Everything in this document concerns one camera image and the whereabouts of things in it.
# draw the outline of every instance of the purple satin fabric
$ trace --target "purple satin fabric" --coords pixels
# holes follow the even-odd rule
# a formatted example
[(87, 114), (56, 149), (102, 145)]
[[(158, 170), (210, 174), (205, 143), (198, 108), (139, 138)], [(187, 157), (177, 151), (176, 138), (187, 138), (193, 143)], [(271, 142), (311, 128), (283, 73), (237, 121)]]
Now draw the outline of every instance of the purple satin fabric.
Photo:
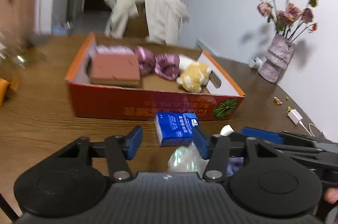
[(141, 75), (155, 72), (168, 80), (175, 80), (180, 75), (178, 54), (165, 53), (154, 56), (150, 50), (140, 46), (134, 52), (139, 60)]

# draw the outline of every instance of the yellow plush toy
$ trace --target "yellow plush toy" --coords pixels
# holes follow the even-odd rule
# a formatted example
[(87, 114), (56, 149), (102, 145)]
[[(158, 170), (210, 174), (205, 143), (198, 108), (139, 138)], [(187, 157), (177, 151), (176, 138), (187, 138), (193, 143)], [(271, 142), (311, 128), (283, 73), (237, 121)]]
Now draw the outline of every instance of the yellow plush toy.
[(192, 93), (200, 93), (202, 85), (207, 85), (211, 74), (207, 64), (196, 62), (183, 55), (180, 55), (180, 69), (183, 72), (176, 81), (186, 91)]

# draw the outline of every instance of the gray floor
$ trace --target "gray floor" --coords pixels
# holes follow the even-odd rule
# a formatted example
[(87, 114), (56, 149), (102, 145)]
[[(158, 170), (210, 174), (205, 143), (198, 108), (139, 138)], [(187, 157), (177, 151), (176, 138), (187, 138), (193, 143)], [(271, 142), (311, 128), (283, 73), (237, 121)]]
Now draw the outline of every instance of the gray floor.
[(88, 11), (78, 17), (74, 22), (73, 34), (104, 34), (110, 12)]

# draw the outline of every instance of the vase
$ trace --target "vase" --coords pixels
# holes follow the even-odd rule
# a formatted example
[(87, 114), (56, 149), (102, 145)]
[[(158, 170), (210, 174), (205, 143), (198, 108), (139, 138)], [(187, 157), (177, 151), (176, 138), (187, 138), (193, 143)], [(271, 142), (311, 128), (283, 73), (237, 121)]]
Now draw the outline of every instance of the vase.
[(259, 70), (259, 74), (267, 81), (275, 83), (282, 69), (286, 69), (295, 50), (295, 44), (280, 34), (273, 38), (266, 61)]

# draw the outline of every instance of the white cap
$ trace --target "white cap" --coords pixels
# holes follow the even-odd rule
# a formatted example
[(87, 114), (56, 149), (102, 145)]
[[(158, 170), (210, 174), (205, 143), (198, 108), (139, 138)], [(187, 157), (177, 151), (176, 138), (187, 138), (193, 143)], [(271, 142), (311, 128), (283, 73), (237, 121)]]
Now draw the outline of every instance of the white cap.
[(226, 125), (221, 129), (220, 135), (229, 136), (233, 132), (234, 132), (234, 130), (232, 129), (232, 127), (230, 125)]

